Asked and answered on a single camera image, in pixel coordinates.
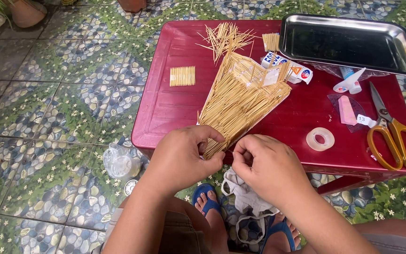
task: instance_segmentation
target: terracotta pot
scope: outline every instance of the terracotta pot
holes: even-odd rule
[[[31,0],[12,0],[14,4],[7,4],[12,12],[12,20],[21,27],[31,27],[40,22],[46,15],[47,9],[38,2]]]
[[[117,0],[121,8],[130,13],[139,12],[142,8],[147,7],[146,0]]]

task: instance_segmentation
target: blue flip-flop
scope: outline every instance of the blue flip-flop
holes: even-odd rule
[[[292,232],[290,231],[290,228],[286,224],[287,218],[285,217],[283,222],[277,223],[272,226],[273,222],[275,220],[275,216],[269,219],[269,224],[267,225],[267,231],[266,231],[266,236],[264,237],[264,242],[262,244],[262,249],[259,254],[262,254],[264,251],[264,247],[266,246],[267,239],[269,236],[271,236],[274,233],[277,232],[284,232],[286,234],[286,238],[288,239],[289,246],[290,246],[290,251],[295,251],[296,250],[296,243],[294,241],[294,238],[292,237]]]
[[[208,183],[203,183],[200,184],[200,186],[198,186],[195,191],[194,194],[192,195],[192,204],[195,205],[197,202],[197,199],[200,198],[200,194],[201,193],[205,193],[206,197],[207,197],[207,193],[208,191],[213,191],[214,193],[216,193],[216,189],[208,184]],[[219,203],[217,203],[216,201],[209,199],[207,197],[207,202],[206,204],[203,206],[203,210],[202,210],[202,214],[203,216],[206,217],[207,212],[211,209],[214,208],[216,211],[218,211],[220,214],[222,214],[222,210],[220,209],[220,205]]]

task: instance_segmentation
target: hand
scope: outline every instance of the hand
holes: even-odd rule
[[[233,157],[236,174],[260,197],[277,207],[285,205],[297,191],[314,191],[296,153],[272,137],[244,136],[237,142]]]
[[[200,158],[208,138],[225,141],[222,134],[209,125],[171,131],[157,145],[139,183],[148,182],[149,188],[174,195],[217,172],[222,168],[224,152],[214,154],[209,160]]]

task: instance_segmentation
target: red plastic table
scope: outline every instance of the red plastic table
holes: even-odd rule
[[[196,123],[197,110],[201,111],[203,108],[221,63],[219,61],[216,66],[212,60],[212,52],[195,45],[206,45],[197,32],[205,35],[205,25],[215,28],[220,22],[222,21],[171,21],[163,26],[131,138],[133,145],[148,158],[151,158],[156,145],[169,131]],[[254,29],[257,36],[279,32],[281,26],[281,21],[276,20],[233,22],[240,31]],[[244,51],[236,52],[248,56],[250,49],[249,45]],[[262,38],[255,38],[251,57],[259,62],[265,54]],[[170,68],[180,66],[196,66],[194,86],[169,86]],[[406,175],[405,168],[389,171],[369,156],[366,152],[367,126],[350,133],[346,125],[341,124],[339,114],[327,99],[327,95],[335,94],[332,88],[341,79],[312,66],[307,67],[314,74],[310,84],[289,83],[292,87],[289,97],[251,129],[249,134],[273,136],[289,145],[307,172],[343,176],[320,186],[320,194],[340,192]],[[406,105],[394,75],[369,78],[360,82],[362,92],[345,95],[358,101],[366,116],[377,119],[369,81],[374,83],[391,116],[406,125]],[[316,127],[324,127],[333,133],[333,147],[318,152],[308,146],[306,135]],[[377,135],[375,143],[383,156],[392,161],[384,139]],[[230,152],[226,153],[224,163],[232,163]]]

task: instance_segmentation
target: stainless steel tray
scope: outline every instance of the stainless steel tray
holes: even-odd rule
[[[293,60],[406,75],[406,30],[394,23],[290,14],[279,46]]]

